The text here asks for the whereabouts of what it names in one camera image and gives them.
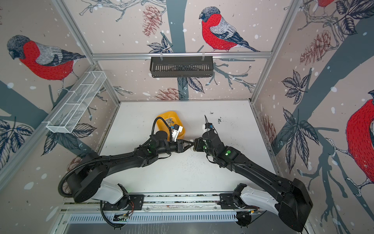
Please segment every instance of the yellow container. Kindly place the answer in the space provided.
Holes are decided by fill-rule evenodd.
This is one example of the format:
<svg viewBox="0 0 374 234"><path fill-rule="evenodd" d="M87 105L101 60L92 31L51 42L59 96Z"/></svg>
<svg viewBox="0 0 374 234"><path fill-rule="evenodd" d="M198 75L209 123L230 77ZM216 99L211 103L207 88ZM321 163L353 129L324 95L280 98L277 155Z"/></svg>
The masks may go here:
<svg viewBox="0 0 374 234"><path fill-rule="evenodd" d="M174 111L168 111L164 114L161 114L159 115L158 117L162 117L163 119L172 119L172 121L174 123L170 123L170 126L174 126L174 124L178 124L179 126L182 126L183 129L182 129L182 132L178 134L178 137L177 139L183 139L184 138L184 134L185 134L185 129L184 129L184 126L181 122L181 120L179 119L178 115L174 112ZM165 123L158 119L157 122L157 127L159 128L160 131L165 131L167 134L168 134L168 139L169 139L169 129L166 127Z"/></svg>

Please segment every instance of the table surface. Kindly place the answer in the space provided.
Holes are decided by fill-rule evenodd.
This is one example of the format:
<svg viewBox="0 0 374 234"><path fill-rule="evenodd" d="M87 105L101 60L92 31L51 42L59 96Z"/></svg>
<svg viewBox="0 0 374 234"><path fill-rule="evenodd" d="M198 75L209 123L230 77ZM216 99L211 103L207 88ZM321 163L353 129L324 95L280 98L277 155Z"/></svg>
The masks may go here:
<svg viewBox="0 0 374 234"><path fill-rule="evenodd" d="M275 173L249 101L123 102L101 155L133 151L149 138L154 119L167 111L178 114L186 130L185 140L201 137L206 115L225 145L238 149L250 160ZM205 153L194 152L192 148L184 153L172 153L171 157L146 167L114 173L104 180L120 183L128 192L139 193L223 192L233 191L239 183L259 188L244 176L208 162Z"/></svg>

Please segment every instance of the white wire basket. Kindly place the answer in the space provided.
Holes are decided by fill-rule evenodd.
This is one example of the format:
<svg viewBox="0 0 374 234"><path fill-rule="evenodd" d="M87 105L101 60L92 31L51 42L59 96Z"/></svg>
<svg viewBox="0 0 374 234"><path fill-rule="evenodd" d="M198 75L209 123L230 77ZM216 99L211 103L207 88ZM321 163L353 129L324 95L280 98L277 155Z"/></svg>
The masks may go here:
<svg viewBox="0 0 374 234"><path fill-rule="evenodd" d="M47 128L53 133L71 133L106 78L103 71L87 72L77 89L68 92L69 99L47 124Z"/></svg>

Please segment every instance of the red bird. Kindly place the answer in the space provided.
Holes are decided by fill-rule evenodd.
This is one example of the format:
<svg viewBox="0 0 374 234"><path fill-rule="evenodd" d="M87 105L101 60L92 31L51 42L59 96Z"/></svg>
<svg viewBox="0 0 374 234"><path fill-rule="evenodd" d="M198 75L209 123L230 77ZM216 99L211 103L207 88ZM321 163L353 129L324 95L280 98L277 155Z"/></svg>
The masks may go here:
<svg viewBox="0 0 374 234"><path fill-rule="evenodd" d="M374 98L374 90L369 94ZM348 154L353 158L358 167L365 173L367 179L357 185L351 178L346 178L356 186L358 197L361 197L361 189L365 185L374 183L374 99L368 100L358 111L356 111L347 123L348 150L335 150Z"/></svg>
<svg viewBox="0 0 374 234"><path fill-rule="evenodd" d="M205 8L199 19L202 19L203 38L208 45L213 47L213 51L216 49L229 51L234 47L245 47L258 52L249 46L232 25L225 21L217 7Z"/></svg>
<svg viewBox="0 0 374 234"><path fill-rule="evenodd" d="M7 44L12 59L19 58L34 74L46 80L62 81L73 73L74 64L86 56L65 51L56 46L46 46L30 40L28 37L17 35Z"/></svg>

